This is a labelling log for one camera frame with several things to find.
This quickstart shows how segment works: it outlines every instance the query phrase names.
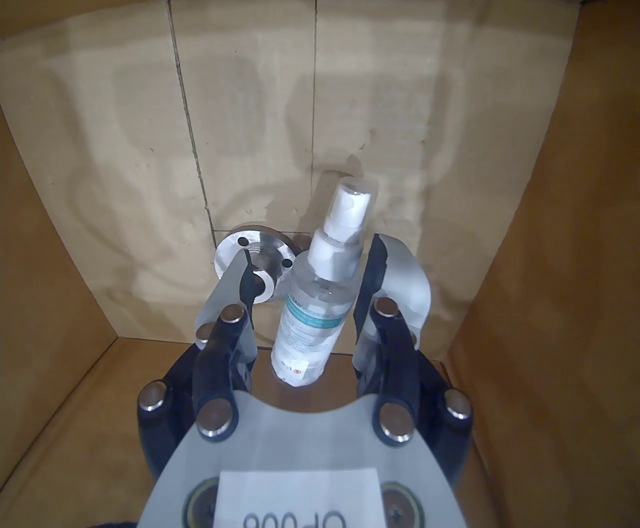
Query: round metal button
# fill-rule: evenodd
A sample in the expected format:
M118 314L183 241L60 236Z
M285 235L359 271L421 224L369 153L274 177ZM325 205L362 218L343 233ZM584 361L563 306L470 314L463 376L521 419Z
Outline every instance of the round metal button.
M387 528L422 528L422 508L411 492L397 483L382 484L382 504Z
M471 402L466 394L456 388L450 388L444 393L444 403L447 411L458 420L466 420L471 416Z
M138 405L143 411L151 412L162 407L166 399L166 385L163 381L154 380L147 383L138 394Z
M383 404L378 420L382 432L391 440L403 444L411 439L415 424L409 411L402 405L391 402Z
M207 342L209 340L209 336L213 331L213 327L216 326L215 321L210 321L209 323L204 323L198 330L196 330L196 337L201 341Z
M214 438L224 433L234 417L234 410L228 400L214 398L206 402L196 418L196 427L203 436Z
M220 312L220 319L224 323L237 323L244 315L244 308L240 305L227 305Z
M398 315L398 305L389 297L380 297L373 303L373 307L377 313L383 317L395 317Z

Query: bottle cap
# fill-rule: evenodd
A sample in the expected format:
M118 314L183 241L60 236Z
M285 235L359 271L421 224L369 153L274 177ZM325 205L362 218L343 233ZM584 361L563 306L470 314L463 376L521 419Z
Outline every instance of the bottle cap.
M373 180L354 176L342 178L324 219L326 235L340 244L360 244L377 194Z
M309 247L308 262L317 276L341 282L355 275L377 191L373 180L348 176L339 181L323 229L315 232Z

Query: screw head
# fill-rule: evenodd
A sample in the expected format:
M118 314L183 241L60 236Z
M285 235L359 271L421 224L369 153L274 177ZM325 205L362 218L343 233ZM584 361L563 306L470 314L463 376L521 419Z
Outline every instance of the screw head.
M196 427L202 436L215 438L231 425L234 410L225 398L214 398L206 402L196 417Z
M382 432L398 444L411 440L415 424L409 411L399 403L386 402L378 412Z
M471 401L464 392L456 388L450 388L444 393L444 403L451 416L458 420L466 420L471 416Z
M159 409L166 399L166 391L166 384L161 380L147 383L138 394L138 406L146 412Z
M224 323L237 323L244 315L244 308L238 304L225 306L220 312L220 319Z
M383 317L395 317L400 313L396 302L389 297L379 297L373 303L373 307Z

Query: cardboard wall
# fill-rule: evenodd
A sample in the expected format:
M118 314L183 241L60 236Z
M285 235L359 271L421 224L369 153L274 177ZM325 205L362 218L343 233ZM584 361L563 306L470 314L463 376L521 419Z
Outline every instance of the cardboard wall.
M640 519L640 4L582 8L513 222L447 358L505 524Z
M115 339L0 115L0 486Z
M344 171L379 180L369 232L402 239L429 273L422 349L440 357L531 175L577 12L561 0L117 6L6 38L0 104L119 335L190 341L216 240L246 221L313 231ZM279 315L256 309L261 344ZM352 352L353 328L338 350Z

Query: white paper label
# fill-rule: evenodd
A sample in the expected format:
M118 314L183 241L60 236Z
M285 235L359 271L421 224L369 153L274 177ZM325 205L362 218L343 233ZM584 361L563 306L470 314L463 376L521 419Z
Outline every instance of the white paper label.
M375 469L220 474L214 528L385 528Z

